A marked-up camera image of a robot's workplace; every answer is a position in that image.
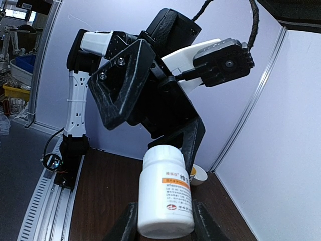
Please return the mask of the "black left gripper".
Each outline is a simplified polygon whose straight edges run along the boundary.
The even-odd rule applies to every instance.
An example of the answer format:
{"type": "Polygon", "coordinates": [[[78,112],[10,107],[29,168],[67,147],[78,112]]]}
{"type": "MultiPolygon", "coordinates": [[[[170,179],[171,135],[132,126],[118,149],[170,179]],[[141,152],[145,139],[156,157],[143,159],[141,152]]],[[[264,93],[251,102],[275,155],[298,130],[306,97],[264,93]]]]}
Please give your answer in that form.
{"type": "Polygon", "coordinates": [[[191,172],[205,126],[171,68],[146,40],[138,39],[112,57],[90,77],[88,87],[105,128],[142,124],[157,138],[148,149],[180,148],[185,170],[191,172]]]}

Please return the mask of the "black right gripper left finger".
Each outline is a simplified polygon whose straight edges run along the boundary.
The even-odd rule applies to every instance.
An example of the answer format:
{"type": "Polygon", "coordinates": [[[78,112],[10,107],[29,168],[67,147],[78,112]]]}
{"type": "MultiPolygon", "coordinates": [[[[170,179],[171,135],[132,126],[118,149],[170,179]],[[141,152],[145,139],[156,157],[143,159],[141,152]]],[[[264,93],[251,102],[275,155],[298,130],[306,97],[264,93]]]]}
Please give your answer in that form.
{"type": "Polygon", "coordinates": [[[138,203],[131,202],[103,241],[134,241],[137,236],[138,203]]]}

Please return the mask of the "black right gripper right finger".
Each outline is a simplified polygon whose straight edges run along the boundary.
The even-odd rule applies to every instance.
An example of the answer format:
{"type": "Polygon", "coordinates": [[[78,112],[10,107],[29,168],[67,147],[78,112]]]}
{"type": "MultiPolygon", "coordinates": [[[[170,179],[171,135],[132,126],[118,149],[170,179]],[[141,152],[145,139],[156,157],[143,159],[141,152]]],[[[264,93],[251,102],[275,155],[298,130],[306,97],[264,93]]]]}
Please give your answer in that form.
{"type": "Polygon", "coordinates": [[[202,202],[193,200],[192,208],[195,224],[194,231],[192,232],[192,240],[230,241],[202,202]]]}

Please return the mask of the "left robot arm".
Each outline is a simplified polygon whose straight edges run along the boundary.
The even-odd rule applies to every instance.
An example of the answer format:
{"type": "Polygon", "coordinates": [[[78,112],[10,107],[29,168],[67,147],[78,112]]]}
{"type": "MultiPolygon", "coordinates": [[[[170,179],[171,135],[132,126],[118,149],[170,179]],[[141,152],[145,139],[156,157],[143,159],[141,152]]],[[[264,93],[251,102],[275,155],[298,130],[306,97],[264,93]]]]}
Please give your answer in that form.
{"type": "Polygon", "coordinates": [[[205,126],[164,57],[186,50],[200,31],[194,20],[168,8],[138,35],[80,29],[67,59],[71,100],[58,170],[76,171],[89,148],[84,110],[90,91],[108,130],[142,124],[152,137],[149,148],[181,149],[191,171],[205,126]]]}

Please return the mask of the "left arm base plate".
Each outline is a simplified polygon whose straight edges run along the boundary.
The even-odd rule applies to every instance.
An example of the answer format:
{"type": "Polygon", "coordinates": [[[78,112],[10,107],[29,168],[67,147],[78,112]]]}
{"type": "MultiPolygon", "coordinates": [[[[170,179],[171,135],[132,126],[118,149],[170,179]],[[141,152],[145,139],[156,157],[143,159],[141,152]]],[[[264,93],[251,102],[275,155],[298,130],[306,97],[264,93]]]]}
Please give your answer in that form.
{"type": "Polygon", "coordinates": [[[62,171],[58,172],[54,184],[73,190],[81,162],[81,156],[63,158],[62,171]]]}

